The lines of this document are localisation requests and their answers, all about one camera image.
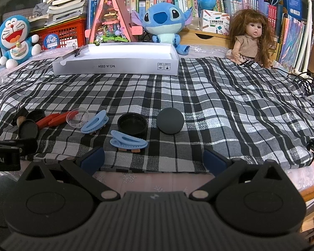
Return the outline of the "small black round jar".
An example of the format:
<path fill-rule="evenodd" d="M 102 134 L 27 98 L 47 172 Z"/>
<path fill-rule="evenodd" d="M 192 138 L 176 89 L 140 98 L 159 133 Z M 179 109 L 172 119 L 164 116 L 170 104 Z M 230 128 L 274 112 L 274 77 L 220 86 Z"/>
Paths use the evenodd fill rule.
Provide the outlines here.
<path fill-rule="evenodd" d="M 38 125 L 33 120 L 25 120 L 18 127 L 18 137 L 20 139 L 38 137 Z"/>

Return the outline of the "black makeup brush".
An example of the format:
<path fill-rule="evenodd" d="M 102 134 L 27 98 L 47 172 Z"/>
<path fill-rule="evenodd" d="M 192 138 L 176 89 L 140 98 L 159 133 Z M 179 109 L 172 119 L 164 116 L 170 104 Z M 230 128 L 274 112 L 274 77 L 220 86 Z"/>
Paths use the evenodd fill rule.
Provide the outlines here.
<path fill-rule="evenodd" d="M 21 107 L 16 114 L 13 117 L 12 120 L 12 126 L 17 126 L 19 127 L 25 120 L 26 120 L 26 116 L 29 114 L 29 112 L 27 111 L 27 109 L 23 106 Z"/>

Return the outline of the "blue hair clip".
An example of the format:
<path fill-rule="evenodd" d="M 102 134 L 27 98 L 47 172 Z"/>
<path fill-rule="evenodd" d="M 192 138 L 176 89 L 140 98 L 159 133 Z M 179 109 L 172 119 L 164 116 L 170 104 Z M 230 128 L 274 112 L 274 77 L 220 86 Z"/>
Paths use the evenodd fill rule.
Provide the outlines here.
<path fill-rule="evenodd" d="M 141 149 L 145 149 L 148 146 L 148 142 L 144 139 L 132 137 L 116 130 L 111 131 L 111 136 L 110 144 L 120 151 L 139 153 Z"/>
<path fill-rule="evenodd" d="M 86 124 L 81 128 L 83 134 L 93 133 L 102 127 L 104 127 L 109 121 L 106 110 L 98 112 L 92 119 L 90 119 Z"/>

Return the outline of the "black round lid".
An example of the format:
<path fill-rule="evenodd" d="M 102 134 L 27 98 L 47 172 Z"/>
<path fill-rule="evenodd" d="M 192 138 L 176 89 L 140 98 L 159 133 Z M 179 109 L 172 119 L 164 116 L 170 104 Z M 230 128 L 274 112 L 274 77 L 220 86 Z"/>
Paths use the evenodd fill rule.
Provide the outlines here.
<path fill-rule="evenodd" d="M 162 133 L 174 135 L 183 128 L 184 116 L 176 108 L 164 108 L 158 113 L 156 124 Z"/>

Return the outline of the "black white plaid cloth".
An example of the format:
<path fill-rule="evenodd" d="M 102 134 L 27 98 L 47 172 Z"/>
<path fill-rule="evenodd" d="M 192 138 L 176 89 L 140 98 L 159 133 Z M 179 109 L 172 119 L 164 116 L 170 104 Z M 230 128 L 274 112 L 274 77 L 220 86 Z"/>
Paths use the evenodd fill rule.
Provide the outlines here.
<path fill-rule="evenodd" d="M 310 165 L 306 148 L 314 140 L 314 102 L 305 85 L 257 63 L 238 66 L 225 58 L 180 60 L 175 77 L 162 75 L 55 75 L 52 61 L 32 61 L 0 85 L 0 139 L 14 139 L 12 126 L 20 107 L 46 114 L 85 108 L 106 110 L 109 121 L 84 135 L 68 124 L 42 129 L 37 159 L 81 156 L 94 147 L 105 151 L 106 169 L 148 172 L 206 171 L 204 149 L 251 164 L 272 159 L 284 169 Z M 156 124 L 164 108 L 184 116 L 181 131 L 162 133 Z M 147 120 L 148 142 L 139 153 L 110 144 L 121 115 L 133 112 Z"/>

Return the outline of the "Doraemon plush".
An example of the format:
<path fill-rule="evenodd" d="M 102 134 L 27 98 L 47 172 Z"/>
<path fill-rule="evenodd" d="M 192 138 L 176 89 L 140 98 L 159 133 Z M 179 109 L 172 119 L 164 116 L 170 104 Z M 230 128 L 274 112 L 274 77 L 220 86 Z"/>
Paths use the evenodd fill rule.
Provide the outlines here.
<path fill-rule="evenodd" d="M 3 21 L 0 26 L 0 47 L 5 52 L 0 58 L 1 65 L 13 69 L 30 57 L 40 54 L 40 37 L 29 36 L 29 33 L 29 21 L 22 15 L 14 15 Z"/>

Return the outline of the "white desk lamp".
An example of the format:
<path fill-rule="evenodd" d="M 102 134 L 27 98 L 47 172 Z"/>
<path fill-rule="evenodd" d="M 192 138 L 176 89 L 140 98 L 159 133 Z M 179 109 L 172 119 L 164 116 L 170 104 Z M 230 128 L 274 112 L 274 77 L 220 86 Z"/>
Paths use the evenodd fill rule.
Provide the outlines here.
<path fill-rule="evenodd" d="M 309 58 L 311 53 L 311 39 L 312 39 L 312 18 L 313 18 L 313 3 L 314 0 L 307 0 L 308 2 L 308 15 L 306 21 L 306 28 L 304 32 L 304 37 L 302 39 L 301 50 L 298 55 L 296 67 L 294 68 L 294 73 L 300 75 L 301 77 L 306 77 L 308 71 Z"/>

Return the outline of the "brown haired doll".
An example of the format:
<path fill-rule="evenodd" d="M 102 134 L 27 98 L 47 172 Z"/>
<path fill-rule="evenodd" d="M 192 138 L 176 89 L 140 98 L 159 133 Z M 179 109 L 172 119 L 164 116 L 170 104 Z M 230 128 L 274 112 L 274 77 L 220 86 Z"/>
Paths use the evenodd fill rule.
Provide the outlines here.
<path fill-rule="evenodd" d="M 253 60 L 262 67 L 271 67 L 269 50 L 274 40 L 265 15 L 253 9 L 239 11 L 231 20 L 229 37 L 226 58 L 238 65 Z"/>

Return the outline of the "red plastic crate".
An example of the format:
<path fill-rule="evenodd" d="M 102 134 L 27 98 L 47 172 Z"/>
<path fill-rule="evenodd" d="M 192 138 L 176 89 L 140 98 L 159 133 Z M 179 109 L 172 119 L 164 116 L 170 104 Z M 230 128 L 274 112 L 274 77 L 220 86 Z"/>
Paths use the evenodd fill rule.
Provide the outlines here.
<path fill-rule="evenodd" d="M 86 44 L 86 18 L 75 18 L 53 26 L 36 29 L 30 35 L 40 37 L 38 43 L 42 50 L 63 47 L 81 47 Z"/>

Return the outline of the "wooden drawer box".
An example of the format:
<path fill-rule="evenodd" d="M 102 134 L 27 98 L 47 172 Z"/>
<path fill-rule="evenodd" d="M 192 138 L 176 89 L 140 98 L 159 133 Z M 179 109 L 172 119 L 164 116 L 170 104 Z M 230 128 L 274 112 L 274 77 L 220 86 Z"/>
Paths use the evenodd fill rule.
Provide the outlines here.
<path fill-rule="evenodd" d="M 230 39 L 226 35 L 184 28 L 179 32 L 181 44 L 213 45 L 228 48 Z"/>

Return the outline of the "pink triangular diorama house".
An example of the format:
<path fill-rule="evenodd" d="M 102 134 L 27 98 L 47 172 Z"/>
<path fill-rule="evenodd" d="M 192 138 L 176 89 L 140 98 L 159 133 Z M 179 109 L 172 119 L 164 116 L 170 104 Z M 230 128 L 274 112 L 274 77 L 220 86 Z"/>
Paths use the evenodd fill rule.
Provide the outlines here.
<path fill-rule="evenodd" d="M 87 44 L 137 42 L 143 27 L 136 26 L 124 0 L 99 0 L 93 23 L 85 31 Z"/>

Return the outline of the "label printer box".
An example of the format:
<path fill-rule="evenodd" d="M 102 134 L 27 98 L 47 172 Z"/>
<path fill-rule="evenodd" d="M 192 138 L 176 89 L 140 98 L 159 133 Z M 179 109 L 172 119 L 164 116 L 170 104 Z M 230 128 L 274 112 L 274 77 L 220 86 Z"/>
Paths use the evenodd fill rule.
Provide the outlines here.
<path fill-rule="evenodd" d="M 230 15 L 219 11 L 202 10 L 200 30 L 203 32 L 229 35 Z"/>

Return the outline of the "blue Stitch plush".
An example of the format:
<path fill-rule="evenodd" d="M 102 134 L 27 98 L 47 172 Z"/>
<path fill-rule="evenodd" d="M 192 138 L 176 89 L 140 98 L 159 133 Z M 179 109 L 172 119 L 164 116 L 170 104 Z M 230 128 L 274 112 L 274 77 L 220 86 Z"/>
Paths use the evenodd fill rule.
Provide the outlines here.
<path fill-rule="evenodd" d="M 144 30 L 152 34 L 154 43 L 171 44 L 178 54 L 186 56 L 190 46 L 180 44 L 179 32 L 192 21 L 192 7 L 182 12 L 172 3 L 157 3 L 151 6 L 141 16 L 135 10 L 131 12 L 131 20 L 134 24 L 142 26 Z"/>

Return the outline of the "stack of books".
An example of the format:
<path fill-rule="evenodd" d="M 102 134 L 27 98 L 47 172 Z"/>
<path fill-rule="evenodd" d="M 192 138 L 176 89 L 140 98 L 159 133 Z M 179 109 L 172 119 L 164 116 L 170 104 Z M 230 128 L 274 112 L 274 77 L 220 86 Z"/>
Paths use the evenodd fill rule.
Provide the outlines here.
<path fill-rule="evenodd" d="M 35 6 L 28 17 L 32 30 L 60 24 L 75 18 L 94 17 L 98 0 L 48 0 Z"/>

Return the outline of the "blue round plush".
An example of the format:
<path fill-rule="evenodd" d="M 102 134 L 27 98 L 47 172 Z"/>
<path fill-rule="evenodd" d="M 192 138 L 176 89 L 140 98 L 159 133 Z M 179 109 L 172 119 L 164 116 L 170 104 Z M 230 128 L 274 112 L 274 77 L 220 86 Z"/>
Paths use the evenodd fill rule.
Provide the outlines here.
<path fill-rule="evenodd" d="M 213 10 L 216 6 L 216 0 L 199 0 L 198 5 L 200 10 Z"/>

